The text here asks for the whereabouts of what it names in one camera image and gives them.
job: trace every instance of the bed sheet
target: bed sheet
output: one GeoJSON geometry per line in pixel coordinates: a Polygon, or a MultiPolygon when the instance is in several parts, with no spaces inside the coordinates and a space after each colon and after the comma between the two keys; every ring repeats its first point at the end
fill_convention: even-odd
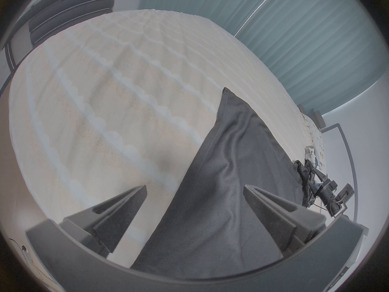
{"type": "Polygon", "coordinates": [[[10,134],[27,187],[57,223],[129,188],[148,197],[108,259],[129,267],[170,204],[229,87],[289,158],[312,143],[284,87],[208,19],[105,14],[49,38],[16,71],[10,134]]]}

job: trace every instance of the mattress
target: mattress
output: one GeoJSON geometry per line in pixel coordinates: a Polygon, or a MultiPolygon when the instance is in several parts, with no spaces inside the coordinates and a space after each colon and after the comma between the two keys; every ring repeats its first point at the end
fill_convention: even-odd
{"type": "Polygon", "coordinates": [[[131,266],[215,124],[224,87],[250,105],[290,160],[304,160],[312,140],[293,100],[208,19],[114,12],[52,36],[11,83],[10,135],[29,191],[59,223],[147,185],[146,201],[108,256],[131,266]]]}

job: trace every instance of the pillow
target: pillow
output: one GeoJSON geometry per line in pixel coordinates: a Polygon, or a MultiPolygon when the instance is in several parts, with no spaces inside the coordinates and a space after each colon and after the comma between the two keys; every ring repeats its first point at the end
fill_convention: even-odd
{"type": "MultiPolygon", "coordinates": [[[[307,124],[307,127],[309,129],[309,133],[312,138],[312,146],[308,146],[309,148],[314,148],[314,158],[315,160],[311,162],[316,165],[316,168],[318,168],[321,172],[324,174],[327,174],[327,165],[326,161],[324,159],[324,146],[323,146],[323,137],[319,129],[316,127],[314,122],[312,121],[311,118],[309,118],[307,115],[302,114],[305,122],[307,124]]],[[[311,152],[308,150],[306,151],[307,155],[311,156],[311,152]]]]}

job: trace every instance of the teal curtain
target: teal curtain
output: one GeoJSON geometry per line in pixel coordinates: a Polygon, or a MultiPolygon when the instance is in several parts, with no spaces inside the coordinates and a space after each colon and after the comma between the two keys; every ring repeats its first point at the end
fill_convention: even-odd
{"type": "MultiPolygon", "coordinates": [[[[264,0],[140,0],[139,9],[200,15],[235,35],[264,0]]],[[[236,36],[297,105],[322,114],[385,72],[385,42],[358,0],[267,0],[236,36]]]]}

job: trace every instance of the wooden floor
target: wooden floor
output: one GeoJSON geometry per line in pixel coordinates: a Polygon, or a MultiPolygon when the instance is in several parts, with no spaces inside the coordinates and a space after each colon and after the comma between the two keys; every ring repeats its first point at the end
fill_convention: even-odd
{"type": "Polygon", "coordinates": [[[24,266],[44,285],[51,291],[62,291],[39,262],[26,238],[25,231],[44,221],[46,216],[28,191],[12,148],[8,116],[9,88],[10,85],[0,97],[0,223],[5,232],[3,236],[9,240],[9,245],[14,246],[24,266]],[[22,245],[27,248],[32,262],[23,254],[22,245]]]}

